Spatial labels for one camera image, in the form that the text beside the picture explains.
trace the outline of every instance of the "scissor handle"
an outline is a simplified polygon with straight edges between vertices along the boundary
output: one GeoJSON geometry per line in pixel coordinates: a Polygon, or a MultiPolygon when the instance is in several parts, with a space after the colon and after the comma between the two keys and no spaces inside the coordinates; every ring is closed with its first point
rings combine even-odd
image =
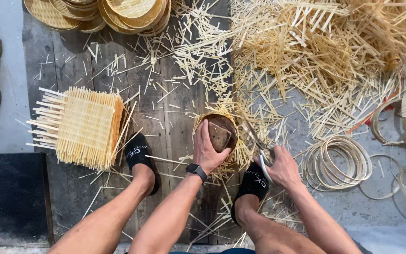
{"type": "Polygon", "coordinates": [[[268,167],[272,167],[273,162],[269,161],[269,159],[266,157],[266,155],[264,154],[263,150],[259,150],[259,155],[261,155],[263,157],[264,160],[264,164],[267,165],[268,167]]]}
{"type": "Polygon", "coordinates": [[[273,183],[272,178],[270,178],[269,173],[267,172],[266,169],[266,161],[268,162],[267,158],[264,156],[263,154],[259,155],[259,160],[261,161],[261,169],[262,169],[262,173],[264,174],[264,177],[267,179],[267,181],[269,181],[269,183],[273,183]]]}

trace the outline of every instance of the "scissor blade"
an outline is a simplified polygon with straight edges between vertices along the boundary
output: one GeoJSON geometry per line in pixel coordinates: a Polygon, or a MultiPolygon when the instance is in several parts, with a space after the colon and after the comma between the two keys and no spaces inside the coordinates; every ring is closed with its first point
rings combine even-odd
{"type": "Polygon", "coordinates": [[[247,123],[247,128],[251,132],[254,141],[256,142],[257,146],[261,149],[266,149],[266,145],[259,139],[258,135],[256,134],[255,130],[253,130],[253,126],[250,124],[249,120],[247,119],[247,116],[243,111],[241,111],[242,116],[244,117],[245,122],[247,123]]]}

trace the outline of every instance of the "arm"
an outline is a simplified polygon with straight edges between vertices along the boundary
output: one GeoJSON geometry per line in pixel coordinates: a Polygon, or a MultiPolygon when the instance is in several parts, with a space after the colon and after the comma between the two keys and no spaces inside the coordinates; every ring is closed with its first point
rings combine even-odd
{"type": "Polygon", "coordinates": [[[133,176],[132,183],[122,193],[77,223],[48,254],[113,253],[123,227],[154,187],[154,174],[148,166],[135,165],[133,176]]]}
{"type": "MultiPolygon", "coordinates": [[[[209,175],[228,157],[231,149],[217,153],[212,147],[204,120],[194,135],[194,163],[209,175]]],[[[190,207],[202,185],[200,176],[188,173],[176,189],[154,210],[140,229],[129,254],[166,254],[186,227],[190,207]]]]}
{"type": "Polygon", "coordinates": [[[310,240],[329,254],[360,254],[361,251],[346,231],[308,192],[300,179],[299,167],[292,155],[280,146],[276,146],[274,152],[275,161],[271,168],[267,167],[268,173],[275,183],[281,184],[288,191],[299,210],[310,240]]]}

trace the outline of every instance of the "concrete floor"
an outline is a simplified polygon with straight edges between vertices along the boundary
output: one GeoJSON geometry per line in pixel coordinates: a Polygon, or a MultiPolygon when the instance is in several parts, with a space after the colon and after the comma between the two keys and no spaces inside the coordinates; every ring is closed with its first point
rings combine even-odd
{"type": "MultiPolygon", "coordinates": [[[[23,11],[20,1],[13,3],[0,3],[0,38],[3,45],[3,54],[0,60],[0,153],[29,152],[32,147],[27,147],[26,142],[32,141],[32,136],[27,133],[28,128],[19,124],[15,119],[25,122],[29,118],[26,72],[24,63],[23,44],[21,34],[23,29],[23,11]]],[[[280,108],[280,113],[290,113],[292,100],[301,100],[300,95],[294,90],[290,96],[295,96],[289,103],[280,108]]],[[[386,121],[381,123],[384,136],[392,139],[398,138],[395,131],[394,117],[384,115],[386,121]]],[[[297,126],[300,119],[301,131],[288,135],[291,140],[292,154],[297,154],[308,146],[304,140],[313,142],[306,137],[308,126],[299,113],[293,114],[287,121],[292,126],[297,126]]],[[[358,132],[365,131],[362,126],[358,132]]],[[[396,158],[406,169],[406,148],[384,147],[378,141],[373,140],[369,133],[355,136],[358,142],[369,152],[370,155],[383,153],[396,158]]],[[[380,158],[384,178],[379,170],[375,170],[371,179],[364,182],[364,189],[371,195],[388,193],[395,184],[390,172],[397,172],[397,168],[390,164],[389,159],[380,158]]],[[[403,194],[398,192],[394,197],[386,200],[375,201],[365,197],[358,188],[351,188],[340,192],[319,193],[313,192],[313,196],[320,204],[346,228],[349,235],[360,245],[374,254],[381,253],[406,253],[406,200],[403,194]]],[[[264,211],[270,211],[272,202],[265,204],[264,211]]],[[[117,253],[122,253],[129,245],[120,245],[117,253]]],[[[251,241],[247,240],[243,247],[253,248],[251,241]]],[[[191,252],[207,253],[216,250],[224,250],[228,246],[196,246],[191,252]]],[[[45,253],[46,249],[36,248],[10,248],[0,247],[0,253],[45,253]]]]}
{"type": "Polygon", "coordinates": [[[29,119],[22,30],[21,1],[0,2],[0,153],[34,151],[25,145],[32,142],[30,128],[15,120],[29,119]]]}

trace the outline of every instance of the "leg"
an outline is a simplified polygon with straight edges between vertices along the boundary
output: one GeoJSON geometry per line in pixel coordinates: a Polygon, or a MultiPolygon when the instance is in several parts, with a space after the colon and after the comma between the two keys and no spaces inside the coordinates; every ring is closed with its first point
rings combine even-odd
{"type": "Polygon", "coordinates": [[[295,230],[261,216],[256,212],[258,207],[259,198],[253,194],[245,194],[234,203],[236,220],[252,239],[256,253],[324,253],[295,230]]]}
{"type": "Polygon", "coordinates": [[[113,253],[121,230],[154,187],[155,176],[148,166],[136,164],[132,170],[133,181],[122,193],[76,224],[48,253],[113,253]]]}

